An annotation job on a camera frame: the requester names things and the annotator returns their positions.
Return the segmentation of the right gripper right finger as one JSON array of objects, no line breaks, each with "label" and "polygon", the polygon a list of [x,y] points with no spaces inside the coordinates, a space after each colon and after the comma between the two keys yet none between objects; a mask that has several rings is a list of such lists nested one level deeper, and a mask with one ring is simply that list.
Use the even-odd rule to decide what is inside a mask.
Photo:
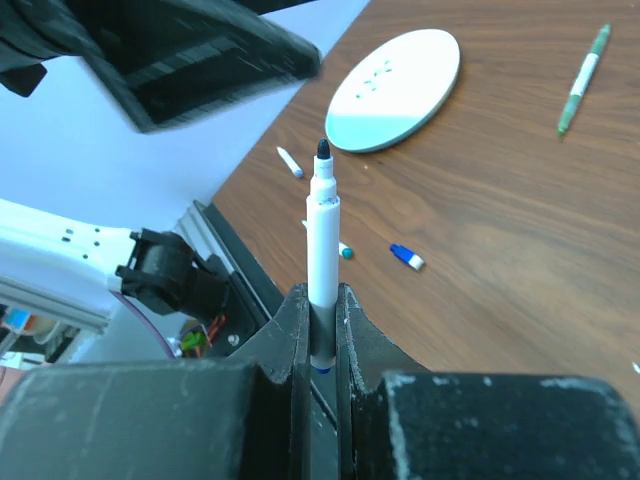
[{"label": "right gripper right finger", "polygon": [[353,288],[340,284],[336,394],[341,479],[410,477],[394,395],[425,370],[369,320]]}]

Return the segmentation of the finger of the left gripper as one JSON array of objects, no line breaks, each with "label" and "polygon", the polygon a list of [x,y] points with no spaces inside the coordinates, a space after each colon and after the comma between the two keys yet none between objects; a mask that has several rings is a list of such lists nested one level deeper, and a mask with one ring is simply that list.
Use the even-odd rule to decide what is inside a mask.
[{"label": "finger of the left gripper", "polygon": [[267,19],[289,1],[4,1],[1,83],[30,96],[81,58],[142,133],[317,76],[321,52]]}]

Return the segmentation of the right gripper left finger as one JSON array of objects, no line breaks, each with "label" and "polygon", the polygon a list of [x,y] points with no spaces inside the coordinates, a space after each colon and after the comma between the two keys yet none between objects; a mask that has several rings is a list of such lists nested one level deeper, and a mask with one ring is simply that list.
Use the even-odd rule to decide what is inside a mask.
[{"label": "right gripper left finger", "polygon": [[232,419],[233,479],[310,477],[310,307],[297,284],[232,358],[242,363]]}]

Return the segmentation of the blue marker cap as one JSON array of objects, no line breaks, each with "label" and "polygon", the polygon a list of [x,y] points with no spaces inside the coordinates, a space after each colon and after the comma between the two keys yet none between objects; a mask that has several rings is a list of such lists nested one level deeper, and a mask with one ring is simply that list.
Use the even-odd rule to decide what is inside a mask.
[{"label": "blue marker cap", "polygon": [[424,266],[424,260],[404,245],[391,244],[389,250],[398,260],[416,271]]}]

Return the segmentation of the blue white marker pen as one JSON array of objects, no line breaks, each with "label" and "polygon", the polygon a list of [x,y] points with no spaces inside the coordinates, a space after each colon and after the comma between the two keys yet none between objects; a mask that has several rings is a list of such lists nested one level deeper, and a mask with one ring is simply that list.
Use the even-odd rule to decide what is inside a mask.
[{"label": "blue white marker pen", "polygon": [[310,361],[321,373],[336,361],[336,305],[339,287],[340,197],[329,142],[318,142],[306,199],[307,290],[310,304]]}]

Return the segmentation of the green pen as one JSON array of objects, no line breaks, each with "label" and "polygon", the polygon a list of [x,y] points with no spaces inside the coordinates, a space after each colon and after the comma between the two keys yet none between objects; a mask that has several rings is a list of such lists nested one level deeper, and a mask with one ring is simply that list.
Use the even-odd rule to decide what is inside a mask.
[{"label": "green pen", "polygon": [[600,56],[602,55],[605,47],[607,46],[609,36],[611,34],[611,24],[605,24],[598,32],[594,39],[589,52],[585,56],[580,70],[573,82],[573,85],[569,91],[567,101],[562,110],[559,118],[556,133],[559,138],[562,138],[569,130],[571,122],[575,117],[578,108],[581,104],[582,97],[589,86],[591,77],[596,70]]}]

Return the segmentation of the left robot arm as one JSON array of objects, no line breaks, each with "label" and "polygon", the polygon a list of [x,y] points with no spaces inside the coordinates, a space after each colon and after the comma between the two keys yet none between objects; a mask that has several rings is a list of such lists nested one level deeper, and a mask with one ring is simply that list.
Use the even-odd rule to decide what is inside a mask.
[{"label": "left robot arm", "polygon": [[[27,97],[46,61],[76,56],[140,132],[178,127],[319,73],[320,51],[267,19],[283,8],[281,1],[5,1],[1,82]],[[160,315],[212,320],[228,290],[175,233],[91,225],[9,201],[1,204],[1,250]]]}]

